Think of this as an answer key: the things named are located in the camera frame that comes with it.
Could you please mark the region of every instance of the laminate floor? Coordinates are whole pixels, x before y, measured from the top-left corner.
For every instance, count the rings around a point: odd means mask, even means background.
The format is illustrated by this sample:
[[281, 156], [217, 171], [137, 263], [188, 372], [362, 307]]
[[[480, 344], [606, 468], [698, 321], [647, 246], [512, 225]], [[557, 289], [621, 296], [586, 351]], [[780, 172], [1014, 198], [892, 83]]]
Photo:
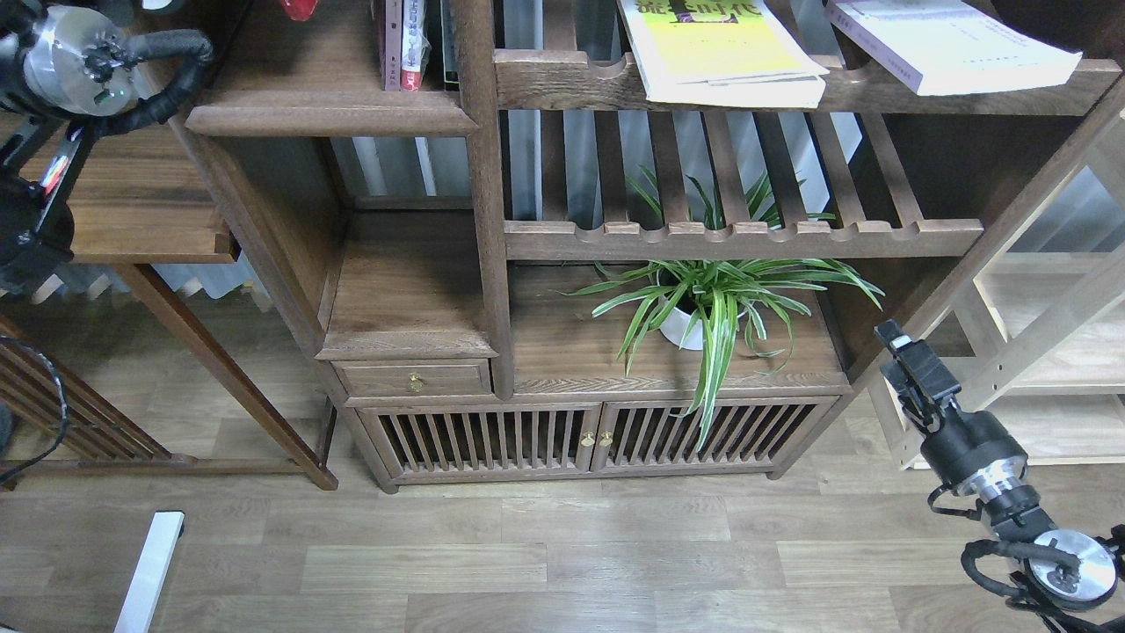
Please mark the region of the laminate floor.
[[[323, 394], [312, 373], [277, 315], [246, 300], [190, 305], [284, 414], [315, 418]], [[76, 310], [102, 319], [68, 326], [51, 346], [99, 389], [117, 390], [110, 400], [154, 435], [171, 443], [181, 433], [201, 453], [271, 451], [159, 327], [135, 315], [106, 325], [140, 305], [44, 309], [33, 324], [42, 333]], [[195, 431], [177, 432], [192, 426]], [[892, 467], [866, 396], [778, 481], [449, 485], [387, 496], [349, 451], [330, 467], [336, 492], [299, 476], [29, 477], [0, 495], [0, 622], [29, 633], [111, 630], [152, 513], [180, 509], [184, 533], [154, 632], [1041, 629], [964, 577], [961, 548], [983, 532], [927, 512], [933, 474]], [[1122, 465], [1052, 467], [1033, 480], [1061, 525], [1106, 534], [1125, 521], [1123, 476]], [[1094, 615], [1123, 612], [1115, 598]]]

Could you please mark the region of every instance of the slatted cabinet door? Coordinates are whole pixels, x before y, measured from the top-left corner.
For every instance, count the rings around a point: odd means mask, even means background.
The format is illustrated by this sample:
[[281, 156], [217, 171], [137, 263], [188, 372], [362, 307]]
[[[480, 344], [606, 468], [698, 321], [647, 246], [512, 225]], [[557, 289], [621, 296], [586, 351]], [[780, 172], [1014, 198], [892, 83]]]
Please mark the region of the slatted cabinet door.
[[590, 471], [601, 404], [360, 409], [396, 483], [560, 478]]
[[837, 397], [720, 400], [703, 449], [690, 403], [610, 403], [602, 410], [591, 471], [600, 476], [768, 472], [796, 432]]

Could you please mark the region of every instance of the yellow book cover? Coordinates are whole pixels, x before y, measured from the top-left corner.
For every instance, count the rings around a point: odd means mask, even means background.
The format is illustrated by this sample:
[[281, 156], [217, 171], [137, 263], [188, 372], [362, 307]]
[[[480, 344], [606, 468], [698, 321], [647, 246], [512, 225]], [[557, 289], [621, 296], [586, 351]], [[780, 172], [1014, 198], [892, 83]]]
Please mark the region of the yellow book cover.
[[760, 1], [620, 3], [638, 63], [662, 82], [766, 81], [827, 72]]

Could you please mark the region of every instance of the spider plant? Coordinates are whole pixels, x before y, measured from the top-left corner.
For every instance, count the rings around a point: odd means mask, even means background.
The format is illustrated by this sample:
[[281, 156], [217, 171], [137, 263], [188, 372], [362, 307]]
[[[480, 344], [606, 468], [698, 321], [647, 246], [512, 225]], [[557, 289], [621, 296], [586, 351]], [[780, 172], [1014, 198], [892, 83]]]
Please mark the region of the spider plant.
[[[752, 217], [768, 221], [764, 219], [768, 207], [765, 211], [760, 207], [772, 197], [772, 191], [766, 190], [763, 195], [763, 186], [768, 188], [770, 181], [759, 179], [759, 183], [752, 188], [753, 200], [756, 200], [758, 207], [749, 210]], [[703, 198], [710, 200], [705, 193]], [[651, 196], [646, 196], [646, 199], [656, 202]], [[793, 355], [793, 316], [812, 315], [812, 309], [807, 304], [784, 293], [785, 291], [819, 291], [827, 289], [825, 283], [848, 284], [858, 288], [882, 308], [876, 295], [882, 295], [883, 291], [864, 280], [854, 268], [835, 259], [651, 260], [619, 274], [610, 273], [601, 264], [597, 264], [597, 269], [606, 277], [605, 281], [569, 293], [591, 295], [647, 280], [644, 287], [623, 291], [593, 309], [596, 318], [620, 305], [633, 302], [637, 306], [618, 351], [618, 361], [626, 362], [626, 376], [629, 374], [636, 352], [646, 335], [659, 329], [677, 306], [691, 313], [688, 333], [695, 325], [702, 327], [703, 358], [700, 362], [699, 381], [691, 406], [681, 414], [687, 416], [698, 412], [700, 433], [696, 452], [702, 451], [711, 431], [716, 399], [735, 354], [742, 313], [748, 316], [742, 340], [750, 354], [760, 359], [786, 354], [785, 361], [773, 370], [777, 372]], [[759, 344], [767, 341], [763, 314], [776, 315], [785, 326], [789, 342], [786, 349], [772, 352], [759, 349]]]

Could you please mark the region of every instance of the drawer knob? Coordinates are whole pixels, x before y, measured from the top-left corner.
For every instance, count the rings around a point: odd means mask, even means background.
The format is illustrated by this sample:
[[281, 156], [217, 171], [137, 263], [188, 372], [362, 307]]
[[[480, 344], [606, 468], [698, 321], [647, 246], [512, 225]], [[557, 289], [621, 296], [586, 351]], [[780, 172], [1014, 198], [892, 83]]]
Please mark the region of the drawer knob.
[[411, 394], [422, 394], [422, 389], [425, 388], [425, 381], [422, 380], [422, 374], [412, 373], [410, 377], [410, 385], [406, 386], [406, 390]]

